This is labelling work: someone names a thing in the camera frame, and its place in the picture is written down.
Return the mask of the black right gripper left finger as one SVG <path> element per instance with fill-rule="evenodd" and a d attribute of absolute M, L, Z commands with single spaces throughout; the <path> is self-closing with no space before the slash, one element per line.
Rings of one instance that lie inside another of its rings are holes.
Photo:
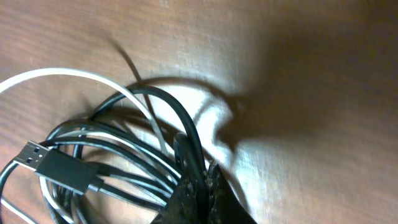
<path fill-rule="evenodd" d="M 189 172 L 181 176 L 166 206 L 151 221 L 151 224 L 198 224 L 197 191 L 191 183 Z"/>

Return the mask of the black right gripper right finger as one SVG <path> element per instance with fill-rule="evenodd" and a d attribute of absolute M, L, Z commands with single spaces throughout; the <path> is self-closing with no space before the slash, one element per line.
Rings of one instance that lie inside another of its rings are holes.
<path fill-rule="evenodd" d="M 211 162 L 206 175 L 209 190 L 207 223 L 256 224 L 235 196 L 230 184 L 216 162 Z"/>

